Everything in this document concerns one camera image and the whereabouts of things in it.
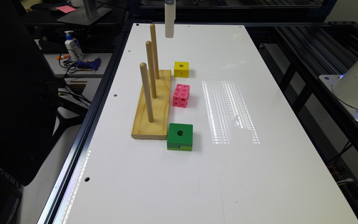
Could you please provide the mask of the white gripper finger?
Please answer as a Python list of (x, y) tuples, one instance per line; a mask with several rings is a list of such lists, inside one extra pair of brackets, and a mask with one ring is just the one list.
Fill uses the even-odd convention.
[(165, 0), (165, 37), (173, 38), (176, 19), (176, 0)]

